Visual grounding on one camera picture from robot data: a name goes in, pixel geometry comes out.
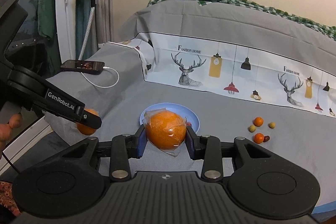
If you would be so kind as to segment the person's left hand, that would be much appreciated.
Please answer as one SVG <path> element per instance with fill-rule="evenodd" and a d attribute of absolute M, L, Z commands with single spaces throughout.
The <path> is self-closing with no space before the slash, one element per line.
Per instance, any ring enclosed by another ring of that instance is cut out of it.
<path fill-rule="evenodd" d="M 13 131 L 20 128 L 22 125 L 23 117 L 22 114 L 14 114 L 8 123 L 0 125 L 0 150 L 1 155 L 5 149 L 7 143 L 11 140 Z"/>

